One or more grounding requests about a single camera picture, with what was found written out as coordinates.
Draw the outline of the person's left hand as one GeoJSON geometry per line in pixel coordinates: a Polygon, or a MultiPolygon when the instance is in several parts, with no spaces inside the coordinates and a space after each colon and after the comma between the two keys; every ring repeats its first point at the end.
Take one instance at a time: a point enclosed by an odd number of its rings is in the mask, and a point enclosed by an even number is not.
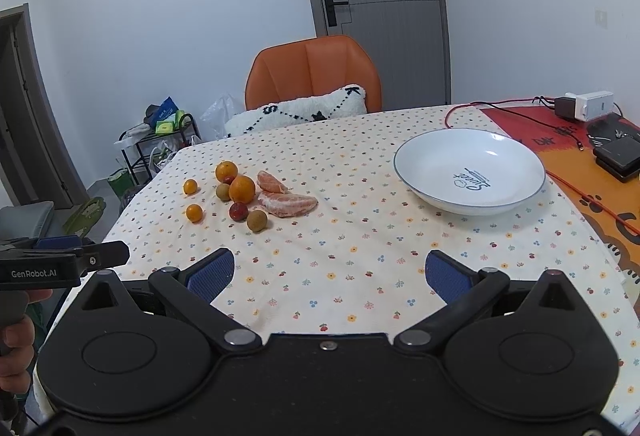
{"type": "Polygon", "coordinates": [[[43,317],[42,302],[52,296],[51,290],[28,291],[26,314],[17,323],[1,331],[1,341],[9,349],[1,357],[1,389],[14,395],[24,395],[32,382],[29,371],[36,349],[46,335],[47,323],[43,317]]]}

